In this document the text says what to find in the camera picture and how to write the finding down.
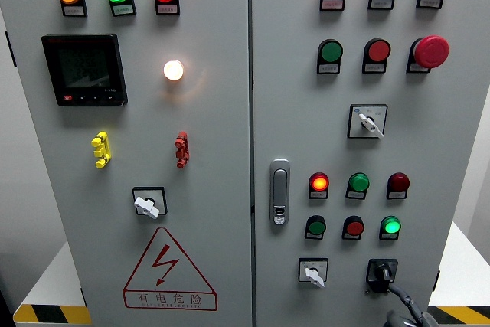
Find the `electrical hazard triangle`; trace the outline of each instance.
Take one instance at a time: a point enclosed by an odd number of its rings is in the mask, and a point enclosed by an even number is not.
[[[217,294],[177,240],[159,227],[124,290],[126,308],[217,310]]]

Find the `meter display screen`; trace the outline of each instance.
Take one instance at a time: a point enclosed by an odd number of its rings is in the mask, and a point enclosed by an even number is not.
[[[127,103],[117,35],[47,35],[41,40],[58,105]]]
[[[60,49],[61,73],[65,87],[110,87],[106,55],[100,49]]]

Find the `dark red indicator light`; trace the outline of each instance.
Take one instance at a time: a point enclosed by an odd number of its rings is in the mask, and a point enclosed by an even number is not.
[[[449,43],[436,34],[427,36],[416,44],[413,56],[421,67],[429,69],[438,67],[449,56]]]
[[[402,172],[395,172],[388,179],[387,186],[387,199],[405,199],[407,197],[407,191],[410,187],[410,180],[408,176]]]
[[[364,232],[364,223],[359,216],[347,217],[344,221],[344,230],[342,231],[342,239],[359,240]]]

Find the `electrical control cabinet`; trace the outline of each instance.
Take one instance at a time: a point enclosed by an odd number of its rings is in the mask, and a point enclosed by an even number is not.
[[[378,266],[427,306],[490,0],[0,6],[95,326],[383,325]]]
[[[248,0],[64,1],[0,6],[93,324],[250,326]],[[100,47],[53,51],[53,89],[41,38],[98,34],[119,106]]]
[[[370,259],[397,260],[395,284],[427,306],[490,81],[490,0],[444,0],[441,9],[344,0],[336,11],[319,11],[320,1],[252,0],[258,326],[382,326],[390,309],[410,317],[396,296],[369,288]],[[407,73],[414,41],[429,35],[447,40],[449,56],[430,73]],[[374,38],[390,45],[386,70],[363,74]],[[342,46],[338,74],[317,74],[320,54],[340,54],[319,52],[325,40]],[[388,54],[369,52],[377,63]],[[382,138],[358,115],[348,138],[359,105]],[[289,163],[288,222],[280,226],[270,220],[278,159]],[[328,176],[326,199],[309,199],[317,172]],[[396,173],[403,180],[388,191]],[[322,240],[304,236],[311,216],[325,219]],[[362,221],[345,225],[351,216]],[[324,289],[298,281],[305,258],[328,259]]]

